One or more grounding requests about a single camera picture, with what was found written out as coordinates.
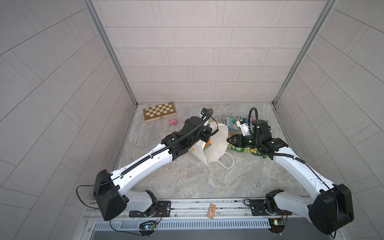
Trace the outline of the orange fruit candy bag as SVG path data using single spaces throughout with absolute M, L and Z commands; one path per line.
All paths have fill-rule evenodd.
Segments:
M 208 148 L 209 146 L 211 146 L 211 140 L 208 140 L 203 148 L 203 150 L 205 150 L 206 148 Z

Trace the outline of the green spring tea candy bag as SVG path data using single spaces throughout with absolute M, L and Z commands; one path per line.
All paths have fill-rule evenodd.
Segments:
M 233 146 L 232 144 L 228 145 L 228 149 L 233 150 L 238 153 L 251 153 L 251 154 L 256 154 L 260 155 L 260 153 L 256 149 L 251 149 L 251 148 L 238 148 Z

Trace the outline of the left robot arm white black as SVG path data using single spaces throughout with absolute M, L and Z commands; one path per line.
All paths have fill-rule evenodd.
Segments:
M 132 187 L 156 169 L 186 154 L 199 141 L 208 142 L 219 130 L 208 124 L 208 117 L 191 117 L 179 132 L 167 135 L 160 144 L 131 164 L 113 172 L 97 174 L 93 196 L 104 221 L 110 221 L 125 210 L 152 216 L 159 205 L 154 194 L 146 190 L 133 192 Z

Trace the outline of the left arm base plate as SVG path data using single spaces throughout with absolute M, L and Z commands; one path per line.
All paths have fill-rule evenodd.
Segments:
M 171 211 L 171 201 L 157 201 L 152 204 L 145 212 L 130 211 L 130 218 L 154 218 L 154 217 L 169 217 Z

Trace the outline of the white paper bag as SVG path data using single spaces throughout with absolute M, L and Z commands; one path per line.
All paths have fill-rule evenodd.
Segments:
M 203 150 L 206 143 L 198 141 L 189 149 L 189 152 L 206 166 L 210 163 L 216 162 L 221 164 L 226 169 L 231 169 L 235 160 L 231 154 L 226 152 L 229 145 L 227 142 L 229 129 L 226 125 L 221 123 L 218 123 L 218 126 L 219 132 L 210 138 L 211 146 Z M 219 161 L 224 154 L 228 154 L 232 158 L 232 165 L 230 167 L 225 166 Z

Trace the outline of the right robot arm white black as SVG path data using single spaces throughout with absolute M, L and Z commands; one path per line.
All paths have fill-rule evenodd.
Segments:
M 310 220 L 323 234 L 330 235 L 354 221 L 352 193 L 344 184 L 336 185 L 315 171 L 280 138 L 273 138 L 266 121 L 236 122 L 242 133 L 227 139 L 236 148 L 256 149 L 285 168 L 309 193 L 300 197 L 277 189 L 266 194 L 270 215 L 286 211 Z

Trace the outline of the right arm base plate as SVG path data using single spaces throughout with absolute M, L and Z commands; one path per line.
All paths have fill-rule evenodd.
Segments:
M 267 209 L 265 199 L 244 199 L 243 203 L 251 209 L 252 216 L 291 216 L 292 213 L 289 211 L 282 210 L 271 210 Z

